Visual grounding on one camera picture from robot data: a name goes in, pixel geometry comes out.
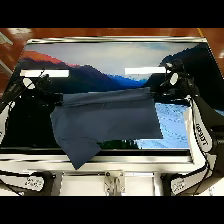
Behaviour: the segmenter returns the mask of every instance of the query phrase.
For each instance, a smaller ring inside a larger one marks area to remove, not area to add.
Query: brown floor
[[[224,74],[224,28],[0,28],[13,45],[0,44],[0,60],[14,69],[21,51],[29,39],[69,36],[204,36],[207,38],[219,68]],[[4,91],[8,77],[0,71],[0,93]]]

